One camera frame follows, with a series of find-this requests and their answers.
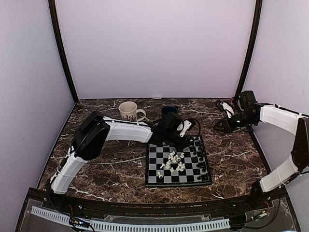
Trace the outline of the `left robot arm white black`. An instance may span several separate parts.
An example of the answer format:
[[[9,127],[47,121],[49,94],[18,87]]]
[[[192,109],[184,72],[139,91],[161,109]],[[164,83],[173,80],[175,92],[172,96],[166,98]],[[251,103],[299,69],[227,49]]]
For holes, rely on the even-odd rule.
[[[194,126],[193,119],[183,120],[173,112],[154,122],[129,122],[93,111],[76,130],[66,156],[46,183],[49,203],[58,211],[68,207],[65,194],[69,185],[86,163],[100,155],[106,141],[166,143],[183,149],[193,143],[193,138],[186,132]]]

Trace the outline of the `black silver chess board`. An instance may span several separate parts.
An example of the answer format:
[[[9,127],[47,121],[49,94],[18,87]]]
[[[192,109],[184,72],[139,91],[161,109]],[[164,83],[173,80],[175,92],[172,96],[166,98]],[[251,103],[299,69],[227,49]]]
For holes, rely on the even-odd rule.
[[[157,172],[163,175],[158,178]],[[145,186],[149,188],[191,187],[212,185],[206,149],[202,136],[193,137],[193,144],[177,150],[162,143],[148,144]]]

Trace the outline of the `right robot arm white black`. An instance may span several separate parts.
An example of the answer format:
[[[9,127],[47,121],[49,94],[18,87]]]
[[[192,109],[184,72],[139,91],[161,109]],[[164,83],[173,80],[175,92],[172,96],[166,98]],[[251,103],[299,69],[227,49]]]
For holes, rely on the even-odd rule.
[[[255,126],[257,143],[266,155],[271,172],[252,184],[246,205],[261,206],[270,193],[285,187],[309,168],[309,116],[278,104],[258,102],[251,90],[231,101],[218,100],[216,107],[225,113],[214,130],[233,133]]]

